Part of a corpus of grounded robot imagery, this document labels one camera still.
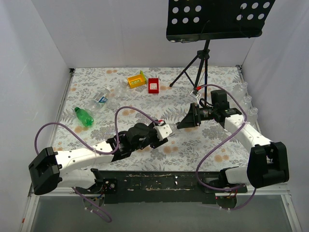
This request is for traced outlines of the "clear Pepsi bottle black cap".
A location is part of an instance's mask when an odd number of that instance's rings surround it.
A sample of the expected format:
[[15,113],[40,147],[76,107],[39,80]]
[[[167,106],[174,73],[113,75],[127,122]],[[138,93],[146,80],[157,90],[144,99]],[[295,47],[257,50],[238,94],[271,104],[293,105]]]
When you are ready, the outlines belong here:
[[171,133],[169,134],[169,137],[176,136],[180,133],[180,130],[177,128],[176,124],[169,124],[169,127],[171,129]]

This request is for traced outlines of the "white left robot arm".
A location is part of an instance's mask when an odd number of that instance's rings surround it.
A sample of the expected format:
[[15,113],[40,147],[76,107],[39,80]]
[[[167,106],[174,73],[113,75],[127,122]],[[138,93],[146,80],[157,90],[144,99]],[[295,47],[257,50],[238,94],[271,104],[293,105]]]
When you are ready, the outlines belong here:
[[127,131],[90,148],[69,151],[43,149],[28,166],[35,195],[44,195],[57,187],[79,187],[92,193],[102,190],[102,177],[86,167],[123,160],[146,147],[153,149],[168,141],[173,133],[169,124],[137,123]]

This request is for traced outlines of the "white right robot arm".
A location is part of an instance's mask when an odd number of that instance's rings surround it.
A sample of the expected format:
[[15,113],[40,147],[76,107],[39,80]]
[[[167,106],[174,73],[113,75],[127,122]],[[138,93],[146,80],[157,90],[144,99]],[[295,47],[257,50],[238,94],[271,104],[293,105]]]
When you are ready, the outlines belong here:
[[289,180],[287,149],[282,142],[273,142],[264,137],[250,124],[245,123],[243,113],[230,108],[227,93],[224,90],[211,92],[210,107],[201,108],[192,103],[188,114],[176,124],[178,129],[197,127],[202,121],[214,120],[232,133],[249,152],[249,161],[245,167],[225,168],[219,177],[206,184],[210,189],[229,192],[240,184],[250,184],[262,188]]

